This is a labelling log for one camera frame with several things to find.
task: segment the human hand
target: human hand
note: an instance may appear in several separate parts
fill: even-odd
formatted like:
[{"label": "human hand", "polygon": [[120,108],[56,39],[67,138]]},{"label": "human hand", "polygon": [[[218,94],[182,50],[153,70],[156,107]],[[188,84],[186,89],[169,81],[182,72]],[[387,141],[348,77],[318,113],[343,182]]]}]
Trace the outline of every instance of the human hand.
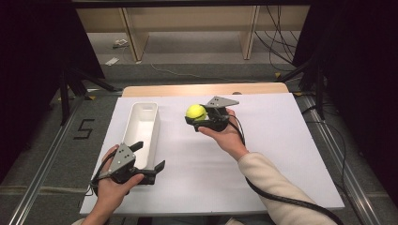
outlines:
[{"label": "human hand", "polygon": [[[106,159],[119,145],[115,145],[102,158]],[[108,160],[102,168],[102,173],[109,170],[112,161]],[[98,198],[91,213],[84,220],[83,224],[104,224],[114,210],[123,202],[123,198],[134,186],[143,180],[143,174],[136,174],[126,183],[120,185],[111,178],[99,180]]]},{"label": "human hand", "polygon": [[[226,111],[228,114],[233,115],[229,117],[229,121],[238,128],[237,120],[234,117],[235,112],[230,109],[226,109]],[[240,139],[237,130],[235,130],[231,125],[228,125],[226,129],[221,132],[217,132],[208,127],[199,127],[198,130],[208,137],[213,138],[220,148],[231,155],[231,157],[233,157],[236,161],[249,153]]]}]

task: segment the tennis ball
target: tennis ball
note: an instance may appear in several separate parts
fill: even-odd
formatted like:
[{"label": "tennis ball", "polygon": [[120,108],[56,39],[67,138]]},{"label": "tennis ball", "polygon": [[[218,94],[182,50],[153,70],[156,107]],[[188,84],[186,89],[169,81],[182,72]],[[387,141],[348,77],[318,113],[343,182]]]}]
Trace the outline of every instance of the tennis ball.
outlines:
[{"label": "tennis ball", "polygon": [[191,105],[185,113],[187,117],[194,120],[204,120],[207,116],[205,107],[201,105]]}]

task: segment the white tray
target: white tray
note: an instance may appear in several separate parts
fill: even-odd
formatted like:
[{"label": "white tray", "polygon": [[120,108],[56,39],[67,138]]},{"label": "white tray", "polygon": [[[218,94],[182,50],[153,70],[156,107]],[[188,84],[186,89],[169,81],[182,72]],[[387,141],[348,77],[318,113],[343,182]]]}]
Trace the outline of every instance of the white tray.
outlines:
[{"label": "white tray", "polygon": [[130,112],[129,122],[123,137],[123,143],[132,146],[144,142],[142,149],[136,151],[135,167],[152,170],[158,142],[160,119],[158,104],[154,102],[137,102]]}]

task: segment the sleeve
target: sleeve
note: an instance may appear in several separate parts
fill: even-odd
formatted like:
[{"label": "sleeve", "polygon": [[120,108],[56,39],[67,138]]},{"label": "sleeve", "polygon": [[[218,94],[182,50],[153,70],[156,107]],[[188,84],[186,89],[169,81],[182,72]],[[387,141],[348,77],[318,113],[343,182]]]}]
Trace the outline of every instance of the sleeve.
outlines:
[{"label": "sleeve", "polygon": [[[288,181],[273,165],[260,153],[249,153],[238,161],[240,171],[255,186],[267,193],[286,198],[315,203],[300,188]],[[284,224],[335,224],[329,217],[314,210],[289,203],[277,202],[260,196],[272,220],[278,225]]]},{"label": "sleeve", "polygon": [[84,221],[84,218],[77,220],[76,222],[72,223],[72,225],[81,225]]}]

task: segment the white container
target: white container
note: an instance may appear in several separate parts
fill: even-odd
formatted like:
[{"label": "white container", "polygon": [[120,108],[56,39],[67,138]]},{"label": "white container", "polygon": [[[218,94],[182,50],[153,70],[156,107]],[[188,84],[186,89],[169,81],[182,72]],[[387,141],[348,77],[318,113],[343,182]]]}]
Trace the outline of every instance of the white container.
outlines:
[{"label": "white container", "polygon": [[144,142],[143,148],[134,153],[135,167],[140,170],[154,168],[160,124],[157,103],[139,102],[132,106],[123,143],[132,146],[137,142]]}]

